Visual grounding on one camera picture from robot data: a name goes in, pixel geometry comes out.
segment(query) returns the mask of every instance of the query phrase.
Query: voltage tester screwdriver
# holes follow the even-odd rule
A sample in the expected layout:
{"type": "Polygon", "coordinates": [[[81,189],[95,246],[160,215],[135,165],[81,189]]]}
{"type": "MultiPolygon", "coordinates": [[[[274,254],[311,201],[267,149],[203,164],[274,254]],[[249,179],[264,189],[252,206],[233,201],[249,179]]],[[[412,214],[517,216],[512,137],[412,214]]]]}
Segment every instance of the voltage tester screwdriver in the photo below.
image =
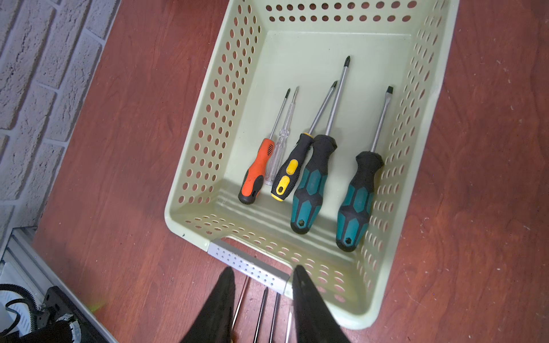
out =
{"type": "Polygon", "coordinates": [[[326,126],[326,134],[319,134],[313,140],[311,160],[305,166],[303,178],[294,193],[290,226],[298,234],[309,232],[322,206],[324,184],[328,178],[328,159],[338,147],[335,139],[330,137],[329,134],[341,99],[350,60],[351,56],[347,56],[345,59],[343,72],[341,72],[341,78],[339,79],[339,88],[326,126]]]}
{"type": "Polygon", "coordinates": [[[273,179],[276,176],[280,162],[282,161],[282,156],[284,156],[284,151],[286,150],[286,139],[290,135],[290,123],[294,116],[295,109],[295,96],[298,95],[299,86],[295,88],[294,96],[292,97],[292,102],[290,107],[288,107],[288,113],[286,114],[286,119],[284,120],[284,125],[280,129],[278,134],[278,140],[274,145],[274,152],[267,163],[267,173],[265,174],[265,184],[272,185],[273,179]]]}
{"type": "Polygon", "coordinates": [[[376,154],[377,141],[383,119],[387,113],[387,107],[393,95],[393,88],[389,86],[385,93],[385,104],[379,119],[376,136],[370,151],[363,151],[356,157],[358,169],[352,178],[347,195],[338,212],[338,231],[335,242],[338,247],[347,252],[354,251],[362,237],[366,234],[370,215],[372,214],[372,202],[374,197],[374,176],[383,167],[383,159],[376,154]]]}
{"type": "Polygon", "coordinates": [[[335,81],[330,87],[328,94],[326,95],[324,102],[320,106],[320,109],[318,110],[318,113],[313,120],[309,131],[304,132],[299,136],[298,143],[296,144],[294,150],[292,150],[286,162],[278,170],[278,173],[276,174],[276,177],[272,182],[273,187],[271,189],[271,194],[276,200],[283,201],[288,197],[288,195],[290,195],[290,193],[294,189],[295,184],[299,179],[301,167],[303,165],[303,162],[305,161],[305,157],[307,156],[307,152],[309,151],[309,148],[311,147],[311,143],[313,141],[312,132],[315,129],[316,123],[318,123],[318,120],[322,116],[324,109],[328,105],[328,102],[330,101],[330,98],[335,91],[335,85],[337,83],[338,82],[335,81]]]}
{"type": "Polygon", "coordinates": [[[259,147],[259,151],[257,152],[257,157],[255,158],[254,163],[252,163],[246,171],[244,181],[242,182],[242,187],[240,188],[240,192],[238,193],[238,200],[240,200],[240,202],[243,204],[253,204],[255,201],[255,197],[263,186],[263,179],[265,178],[265,167],[267,166],[267,162],[269,161],[269,158],[273,153],[273,149],[275,148],[275,143],[272,141],[272,138],[275,134],[276,124],[278,124],[278,120],[280,119],[280,115],[282,114],[282,110],[284,109],[284,105],[286,104],[286,100],[288,99],[289,94],[290,89],[288,88],[269,138],[265,138],[263,140],[261,146],[259,147]]]}

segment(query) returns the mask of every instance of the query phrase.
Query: screwdriver shaft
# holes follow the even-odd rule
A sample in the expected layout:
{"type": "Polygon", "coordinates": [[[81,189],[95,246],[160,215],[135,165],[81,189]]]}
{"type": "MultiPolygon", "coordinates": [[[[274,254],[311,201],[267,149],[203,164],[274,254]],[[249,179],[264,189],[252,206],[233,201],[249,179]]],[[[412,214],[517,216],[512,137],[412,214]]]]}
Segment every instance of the screwdriver shaft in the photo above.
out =
{"type": "Polygon", "coordinates": [[[322,113],[324,113],[326,106],[328,106],[328,102],[330,101],[330,98],[332,97],[332,94],[335,91],[335,85],[337,85],[337,83],[338,83],[337,81],[334,81],[333,85],[330,87],[330,90],[328,91],[328,94],[326,94],[326,97],[324,98],[324,101],[322,102],[322,105],[320,106],[320,109],[318,110],[318,113],[316,114],[315,119],[312,121],[311,128],[308,131],[309,136],[312,135],[312,132],[315,129],[315,126],[318,123],[318,120],[322,116],[322,113]]]}
{"type": "Polygon", "coordinates": [[[242,292],[240,293],[240,299],[238,300],[237,309],[234,312],[233,325],[231,326],[231,331],[234,329],[234,325],[237,322],[238,312],[240,311],[240,305],[242,304],[242,299],[244,299],[244,294],[246,293],[246,289],[248,288],[249,282],[250,282],[250,277],[246,276],[246,280],[244,280],[244,286],[242,287],[242,292]]]}
{"type": "Polygon", "coordinates": [[[271,134],[269,135],[269,139],[273,139],[273,135],[275,134],[276,126],[278,124],[278,120],[280,119],[280,115],[282,114],[282,110],[284,109],[284,105],[286,105],[286,100],[288,100],[288,95],[290,95],[290,88],[288,88],[288,91],[286,92],[286,96],[284,97],[284,100],[282,101],[282,106],[280,106],[280,111],[278,111],[278,115],[276,116],[276,120],[274,121],[273,130],[271,131],[271,134]]]}
{"type": "Polygon", "coordinates": [[[338,92],[335,94],[334,104],[332,105],[332,110],[330,111],[330,118],[328,119],[328,125],[326,126],[326,134],[330,135],[330,130],[332,129],[332,123],[334,122],[335,113],[338,111],[339,101],[341,100],[341,92],[343,91],[343,85],[345,85],[345,78],[347,76],[347,71],[349,70],[349,62],[351,61],[351,56],[347,56],[345,59],[345,64],[343,66],[343,71],[341,72],[341,78],[339,79],[339,88],[338,92]]]}
{"type": "Polygon", "coordinates": [[[263,291],[263,300],[261,300],[261,307],[259,308],[259,317],[257,318],[257,326],[255,327],[254,343],[257,343],[257,337],[259,336],[259,329],[261,328],[261,319],[263,318],[263,312],[265,309],[265,303],[267,302],[268,293],[269,293],[269,288],[265,287],[265,291],[263,291]]]}
{"type": "Polygon", "coordinates": [[[274,301],[274,310],[273,310],[273,321],[271,323],[271,337],[269,338],[269,343],[273,343],[273,336],[275,335],[275,324],[276,317],[278,314],[278,304],[280,303],[280,293],[276,293],[276,299],[274,301]]]}
{"type": "Polygon", "coordinates": [[[376,150],[376,145],[379,139],[379,134],[381,132],[381,127],[383,126],[383,120],[385,119],[385,114],[387,114],[387,108],[389,107],[389,103],[391,102],[392,97],[393,97],[393,88],[389,86],[389,88],[387,88],[387,92],[385,93],[385,104],[383,105],[381,117],[379,118],[378,128],[376,130],[376,136],[374,137],[372,148],[370,149],[371,152],[374,152],[376,150]]]}

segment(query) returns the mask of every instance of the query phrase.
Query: red wooden surface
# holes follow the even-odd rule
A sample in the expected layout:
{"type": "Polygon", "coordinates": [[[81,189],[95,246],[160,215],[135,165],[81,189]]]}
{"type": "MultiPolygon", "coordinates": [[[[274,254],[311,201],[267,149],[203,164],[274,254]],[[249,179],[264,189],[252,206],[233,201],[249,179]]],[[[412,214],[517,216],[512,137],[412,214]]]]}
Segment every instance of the red wooden surface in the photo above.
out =
{"type": "MultiPolygon", "coordinates": [[[[181,339],[224,268],[163,209],[226,5],[122,1],[36,235],[120,342],[181,339]]],[[[548,12],[462,0],[382,310],[351,341],[549,341],[548,12]]],[[[251,285],[237,341],[262,292],[251,285]]]]}

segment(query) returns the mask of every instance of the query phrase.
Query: light green basket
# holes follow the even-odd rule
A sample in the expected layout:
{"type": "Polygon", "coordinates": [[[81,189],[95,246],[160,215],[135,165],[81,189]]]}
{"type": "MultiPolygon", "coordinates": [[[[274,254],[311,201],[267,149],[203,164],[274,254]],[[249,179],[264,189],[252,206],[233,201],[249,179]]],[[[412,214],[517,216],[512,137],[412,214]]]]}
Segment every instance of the light green basket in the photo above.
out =
{"type": "MultiPolygon", "coordinates": [[[[291,279],[269,267],[253,275],[246,266],[254,261],[220,247],[220,239],[237,240],[291,268],[304,265],[340,325],[370,326],[441,90],[457,7],[458,0],[231,0],[166,204],[170,230],[229,264],[234,258],[232,266],[289,297],[291,279]],[[324,204],[310,232],[296,235],[289,225],[292,195],[279,202],[265,185],[247,206],[238,191],[286,90],[300,86],[284,158],[339,79],[347,55],[324,204]],[[371,224],[358,249],[346,253],[335,244],[338,209],[356,172],[355,156],[372,143],[389,85],[395,92],[377,148],[385,166],[376,175],[371,224]]],[[[315,134],[323,133],[327,112],[315,134]]]]}

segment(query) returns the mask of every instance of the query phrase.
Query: yellow and black screwdriver handle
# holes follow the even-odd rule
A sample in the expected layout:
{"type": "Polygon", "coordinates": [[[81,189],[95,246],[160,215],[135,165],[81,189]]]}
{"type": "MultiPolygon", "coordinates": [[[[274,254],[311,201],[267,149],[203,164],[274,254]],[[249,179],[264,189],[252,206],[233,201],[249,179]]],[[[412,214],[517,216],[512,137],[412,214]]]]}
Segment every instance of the yellow and black screwdriver handle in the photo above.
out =
{"type": "Polygon", "coordinates": [[[292,150],[286,162],[278,170],[271,189],[271,194],[276,200],[284,201],[294,189],[295,184],[299,180],[299,173],[305,162],[307,152],[311,148],[312,141],[313,138],[311,135],[305,132],[302,133],[294,150],[292,150]]]}

